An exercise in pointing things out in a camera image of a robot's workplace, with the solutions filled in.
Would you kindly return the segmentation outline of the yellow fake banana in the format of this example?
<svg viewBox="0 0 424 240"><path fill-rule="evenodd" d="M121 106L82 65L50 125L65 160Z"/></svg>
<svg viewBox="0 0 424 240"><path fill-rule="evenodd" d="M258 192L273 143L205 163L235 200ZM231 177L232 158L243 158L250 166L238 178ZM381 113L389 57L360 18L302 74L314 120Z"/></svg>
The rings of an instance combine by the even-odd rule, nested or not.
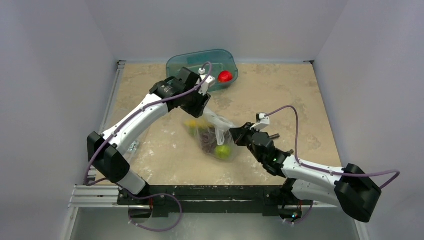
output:
<svg viewBox="0 0 424 240"><path fill-rule="evenodd" d="M207 129L210 124L202 119L190 119L184 122L184 125L190 129Z"/></svg>

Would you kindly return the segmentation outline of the green fake pear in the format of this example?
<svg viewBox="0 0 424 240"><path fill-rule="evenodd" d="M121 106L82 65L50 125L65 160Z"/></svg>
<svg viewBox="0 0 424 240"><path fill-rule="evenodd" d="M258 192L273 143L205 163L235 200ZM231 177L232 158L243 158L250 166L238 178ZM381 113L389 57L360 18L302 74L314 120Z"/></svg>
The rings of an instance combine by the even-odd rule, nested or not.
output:
<svg viewBox="0 0 424 240"><path fill-rule="evenodd" d="M227 160L232 154L232 149L228 144L218 145L214 149L214 156L221 160Z"/></svg>

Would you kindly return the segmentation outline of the clear plastic bag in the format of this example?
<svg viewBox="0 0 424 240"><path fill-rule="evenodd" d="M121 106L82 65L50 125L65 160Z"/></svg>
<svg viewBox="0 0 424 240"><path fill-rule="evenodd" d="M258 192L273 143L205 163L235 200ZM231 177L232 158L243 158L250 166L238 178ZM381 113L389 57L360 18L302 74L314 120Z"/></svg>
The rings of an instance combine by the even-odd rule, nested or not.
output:
<svg viewBox="0 0 424 240"><path fill-rule="evenodd" d="M189 116L182 124L204 154L226 162L236 158L238 147L230 133L236 125L229 119L207 107L201 117Z"/></svg>

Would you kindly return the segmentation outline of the dark red fake grapes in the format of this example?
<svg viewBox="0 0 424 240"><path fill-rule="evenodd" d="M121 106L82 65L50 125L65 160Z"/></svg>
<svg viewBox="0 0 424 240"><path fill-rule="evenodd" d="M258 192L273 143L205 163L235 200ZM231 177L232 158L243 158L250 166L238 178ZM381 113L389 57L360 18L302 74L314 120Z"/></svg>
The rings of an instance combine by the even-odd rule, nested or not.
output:
<svg viewBox="0 0 424 240"><path fill-rule="evenodd" d="M198 134L202 151L213 155L218 146L215 128L200 129Z"/></svg>

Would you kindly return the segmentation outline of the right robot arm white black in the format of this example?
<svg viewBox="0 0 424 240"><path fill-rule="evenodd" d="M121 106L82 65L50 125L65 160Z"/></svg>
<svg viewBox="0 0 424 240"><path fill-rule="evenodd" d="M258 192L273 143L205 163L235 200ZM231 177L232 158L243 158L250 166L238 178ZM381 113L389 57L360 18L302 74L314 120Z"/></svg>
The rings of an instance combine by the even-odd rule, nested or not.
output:
<svg viewBox="0 0 424 240"><path fill-rule="evenodd" d="M234 143L246 147L272 176L285 178L289 184L280 196L288 204L310 200L341 208L351 218L368 223L382 190L360 167L332 167L297 158L278 149L268 133L253 129L247 122L230 128Z"/></svg>

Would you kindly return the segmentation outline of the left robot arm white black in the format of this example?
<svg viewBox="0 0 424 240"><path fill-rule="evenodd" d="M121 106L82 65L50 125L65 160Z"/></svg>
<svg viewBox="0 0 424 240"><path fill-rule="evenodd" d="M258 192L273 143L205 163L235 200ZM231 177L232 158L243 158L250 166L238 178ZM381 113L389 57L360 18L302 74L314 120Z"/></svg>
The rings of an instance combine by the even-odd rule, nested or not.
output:
<svg viewBox="0 0 424 240"><path fill-rule="evenodd" d="M131 169L124 154L154 122L173 109L201 117L211 98L208 90L216 83L211 71L201 67L193 72L183 67L177 76L155 83L141 103L114 126L103 133L92 132L87 137L89 166L126 189L136 204L146 203L150 186Z"/></svg>

